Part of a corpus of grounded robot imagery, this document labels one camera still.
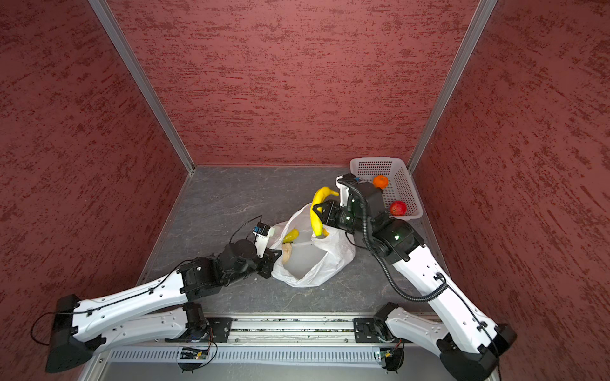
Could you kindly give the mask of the yellow banana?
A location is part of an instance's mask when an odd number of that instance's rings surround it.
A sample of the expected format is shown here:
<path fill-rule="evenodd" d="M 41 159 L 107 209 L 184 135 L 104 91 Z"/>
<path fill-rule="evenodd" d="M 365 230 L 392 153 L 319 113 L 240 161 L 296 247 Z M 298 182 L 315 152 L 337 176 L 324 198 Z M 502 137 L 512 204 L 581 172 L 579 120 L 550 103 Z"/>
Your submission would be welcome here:
<path fill-rule="evenodd" d="M 329 196 L 339 196 L 339 193 L 331 190 L 330 187 L 322 187 L 314 194 L 311 208 L 310 208 L 310 222 L 311 228 L 316 237 L 325 238 L 329 233 L 324 228 L 322 223 L 322 206 L 321 204 L 326 201 Z"/>

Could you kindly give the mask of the white plastic bag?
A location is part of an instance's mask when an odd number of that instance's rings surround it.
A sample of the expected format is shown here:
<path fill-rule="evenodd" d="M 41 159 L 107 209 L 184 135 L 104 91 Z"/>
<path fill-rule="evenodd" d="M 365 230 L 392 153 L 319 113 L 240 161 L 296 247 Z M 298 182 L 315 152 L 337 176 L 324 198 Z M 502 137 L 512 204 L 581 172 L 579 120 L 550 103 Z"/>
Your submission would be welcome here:
<path fill-rule="evenodd" d="M 319 287 L 340 273 L 356 256 L 356 247 L 349 242 L 350 234 L 327 227 L 327 237 L 314 235 L 310 208 L 311 205 L 307 204 L 286 222 L 275 225 L 275 233 L 268 243 L 270 249 L 281 249 L 284 236 L 292 229 L 299 230 L 300 236 L 291 243 L 291 259 L 282 264 L 279 258 L 272 272 L 273 278 L 290 287 Z"/>

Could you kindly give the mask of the orange fruit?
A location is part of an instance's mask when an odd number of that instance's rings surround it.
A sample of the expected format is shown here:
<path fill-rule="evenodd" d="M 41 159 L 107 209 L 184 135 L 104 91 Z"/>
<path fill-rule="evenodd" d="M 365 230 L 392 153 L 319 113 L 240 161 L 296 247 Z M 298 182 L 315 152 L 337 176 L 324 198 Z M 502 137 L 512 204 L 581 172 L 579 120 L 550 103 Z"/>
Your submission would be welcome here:
<path fill-rule="evenodd" d="M 384 190 L 389 185 L 389 179 L 386 176 L 376 176 L 373 179 L 373 186 Z"/>

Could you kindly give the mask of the red fruit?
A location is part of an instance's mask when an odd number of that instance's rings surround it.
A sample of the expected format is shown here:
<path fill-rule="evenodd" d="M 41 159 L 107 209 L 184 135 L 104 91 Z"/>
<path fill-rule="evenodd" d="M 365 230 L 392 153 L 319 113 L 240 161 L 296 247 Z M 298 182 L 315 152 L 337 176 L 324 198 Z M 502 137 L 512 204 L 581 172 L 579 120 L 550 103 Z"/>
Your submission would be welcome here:
<path fill-rule="evenodd" d="M 389 206 L 389 212 L 393 216 L 405 216 L 408 212 L 408 206 L 405 202 L 397 200 Z"/>

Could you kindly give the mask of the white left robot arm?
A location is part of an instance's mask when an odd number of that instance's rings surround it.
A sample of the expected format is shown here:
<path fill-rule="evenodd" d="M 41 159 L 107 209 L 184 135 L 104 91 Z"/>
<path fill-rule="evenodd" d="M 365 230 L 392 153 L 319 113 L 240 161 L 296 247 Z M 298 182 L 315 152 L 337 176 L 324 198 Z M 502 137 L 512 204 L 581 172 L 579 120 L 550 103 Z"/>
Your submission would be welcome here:
<path fill-rule="evenodd" d="M 217 256 L 184 260 L 167 275 L 117 294 L 65 296 L 53 313 L 45 370 L 68 371 L 102 352 L 146 341 L 212 346 L 221 330 L 198 301 L 251 274 L 270 278 L 281 256 L 279 249 L 242 239 Z"/>

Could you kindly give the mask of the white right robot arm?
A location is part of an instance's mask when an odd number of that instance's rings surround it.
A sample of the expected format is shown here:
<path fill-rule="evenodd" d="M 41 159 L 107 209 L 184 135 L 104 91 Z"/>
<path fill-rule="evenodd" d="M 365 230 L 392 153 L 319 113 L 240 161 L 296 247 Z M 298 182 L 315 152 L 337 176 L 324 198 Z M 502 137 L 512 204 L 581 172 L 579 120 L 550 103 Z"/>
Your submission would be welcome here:
<path fill-rule="evenodd" d="M 516 332 L 479 310 L 435 260 L 424 239 L 405 220 L 392 216 L 383 191 L 346 174 L 338 190 L 319 189 L 311 203 L 316 236 L 332 228 L 358 233 L 392 289 L 411 303 L 429 305 L 438 322 L 387 303 L 374 315 L 381 341 L 408 341 L 436 355 L 456 380 L 488 380 L 499 375 L 501 356 Z"/>

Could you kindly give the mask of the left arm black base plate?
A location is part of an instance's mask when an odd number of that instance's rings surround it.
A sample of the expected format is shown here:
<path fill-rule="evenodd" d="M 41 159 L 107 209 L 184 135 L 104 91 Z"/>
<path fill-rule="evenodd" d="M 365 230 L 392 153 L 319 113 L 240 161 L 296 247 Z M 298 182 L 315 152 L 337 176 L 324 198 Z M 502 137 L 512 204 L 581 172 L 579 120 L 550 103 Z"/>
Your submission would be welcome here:
<path fill-rule="evenodd" d="M 230 317 L 205 318 L 198 322 L 187 322 L 186 330 L 177 338 L 166 338 L 169 343 L 226 343 L 233 319 Z"/>

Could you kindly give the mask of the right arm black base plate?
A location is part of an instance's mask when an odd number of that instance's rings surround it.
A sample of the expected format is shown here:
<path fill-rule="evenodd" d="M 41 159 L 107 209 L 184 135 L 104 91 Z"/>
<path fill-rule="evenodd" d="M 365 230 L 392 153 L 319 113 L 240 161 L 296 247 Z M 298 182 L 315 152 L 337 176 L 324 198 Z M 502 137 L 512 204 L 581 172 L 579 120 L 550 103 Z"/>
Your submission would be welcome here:
<path fill-rule="evenodd" d="M 358 344 L 380 343 L 373 317 L 356 317 L 353 319 L 354 339 Z"/>

